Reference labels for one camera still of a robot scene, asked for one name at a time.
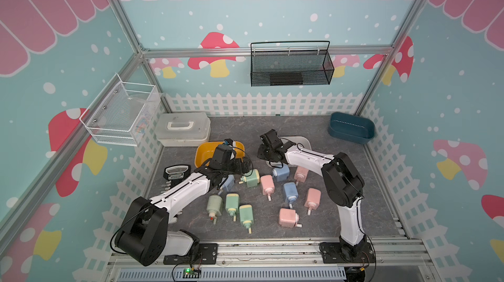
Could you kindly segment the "white storage box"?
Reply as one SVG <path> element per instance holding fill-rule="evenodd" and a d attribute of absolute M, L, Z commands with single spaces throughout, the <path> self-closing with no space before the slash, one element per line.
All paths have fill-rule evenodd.
<path fill-rule="evenodd" d="M 293 142 L 295 144 L 299 144 L 302 148 L 312 150 L 311 143 L 303 136 L 281 136 L 280 139 L 283 142 Z"/>

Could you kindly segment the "yellow storage box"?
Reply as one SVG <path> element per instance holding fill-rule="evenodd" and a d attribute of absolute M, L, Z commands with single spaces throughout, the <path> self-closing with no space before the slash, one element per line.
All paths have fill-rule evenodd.
<path fill-rule="evenodd" d="M 202 164 L 213 157 L 215 149 L 218 145 L 224 144 L 224 142 L 206 142 L 198 146 L 196 151 L 196 156 L 194 160 L 194 165 L 196 168 L 202 166 Z M 245 156 L 244 150 L 245 146 L 241 142 L 233 142 L 234 150 L 236 151 L 237 158 L 243 158 Z"/>

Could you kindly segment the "teal storage box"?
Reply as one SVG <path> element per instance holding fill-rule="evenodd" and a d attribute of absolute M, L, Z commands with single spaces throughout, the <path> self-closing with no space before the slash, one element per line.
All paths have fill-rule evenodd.
<path fill-rule="evenodd" d="M 334 138 L 364 145 L 375 138 L 375 124 L 367 118 L 334 112 L 330 117 L 328 133 Z"/>

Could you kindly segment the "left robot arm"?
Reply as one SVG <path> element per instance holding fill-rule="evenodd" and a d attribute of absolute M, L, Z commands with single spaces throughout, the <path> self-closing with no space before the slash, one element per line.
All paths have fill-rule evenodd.
<path fill-rule="evenodd" d="M 150 199 L 138 197 L 132 201 L 122 225 L 112 235 L 111 250 L 126 254 L 143 266 L 164 256 L 188 257 L 194 261 L 199 239 L 185 230 L 170 232 L 169 224 L 194 200 L 220 187 L 229 175 L 247 176 L 254 169 L 248 155 L 237 157 L 237 149 L 220 144 L 211 158 L 177 186 Z"/>

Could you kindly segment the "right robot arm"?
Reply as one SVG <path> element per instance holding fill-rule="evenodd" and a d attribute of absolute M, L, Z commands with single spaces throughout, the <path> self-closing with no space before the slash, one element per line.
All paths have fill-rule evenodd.
<path fill-rule="evenodd" d="M 341 231 L 339 246 L 345 260 L 354 260 L 367 244 L 362 229 L 361 200 L 364 198 L 364 179 L 350 157 L 343 152 L 328 155 L 308 150 L 290 140 L 281 139 L 274 129 L 261 135 L 259 159 L 301 166 L 320 175 L 329 198 L 338 206 Z"/>

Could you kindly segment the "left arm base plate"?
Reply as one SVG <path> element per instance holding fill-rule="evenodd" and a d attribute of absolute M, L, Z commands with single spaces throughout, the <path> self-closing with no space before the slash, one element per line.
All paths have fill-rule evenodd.
<path fill-rule="evenodd" d="M 217 262 L 218 247 L 219 245 L 216 243 L 196 243 L 185 256 L 167 255 L 164 257 L 163 263 L 165 265 L 214 265 Z"/>

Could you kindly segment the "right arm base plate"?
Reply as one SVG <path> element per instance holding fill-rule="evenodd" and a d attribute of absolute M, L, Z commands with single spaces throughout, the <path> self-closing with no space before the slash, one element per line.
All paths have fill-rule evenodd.
<path fill-rule="evenodd" d="M 322 242 L 319 244 L 320 254 L 324 264 L 360 264 L 367 266 L 376 261 L 375 252 L 371 243 L 365 243 L 358 248 L 358 252 L 352 255 L 343 252 L 339 242 Z"/>

